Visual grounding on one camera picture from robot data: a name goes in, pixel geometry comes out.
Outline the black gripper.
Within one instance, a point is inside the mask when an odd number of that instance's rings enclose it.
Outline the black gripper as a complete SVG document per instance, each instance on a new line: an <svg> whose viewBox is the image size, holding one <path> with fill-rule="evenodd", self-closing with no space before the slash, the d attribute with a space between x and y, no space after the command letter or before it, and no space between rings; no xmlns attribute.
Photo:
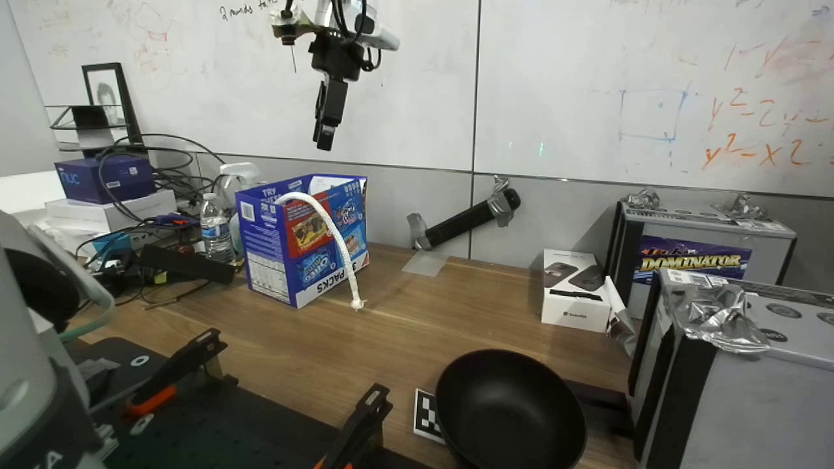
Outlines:
<svg viewBox="0 0 834 469"><path fill-rule="evenodd" d="M313 144L315 148L334 152L342 130L339 121L345 116L347 90L362 72L362 48L337 36L315 36L311 53L313 69L324 75L315 100Z"/></svg>

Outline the grey robot base foreground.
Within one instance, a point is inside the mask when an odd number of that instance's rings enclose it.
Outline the grey robot base foreground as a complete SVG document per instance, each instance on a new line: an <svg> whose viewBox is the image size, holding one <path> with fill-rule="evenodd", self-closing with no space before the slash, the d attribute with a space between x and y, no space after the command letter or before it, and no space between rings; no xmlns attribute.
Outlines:
<svg viewBox="0 0 834 469"><path fill-rule="evenodd" d="M110 320L114 297L52 234L0 215L0 469L108 469L67 344Z"/></svg>

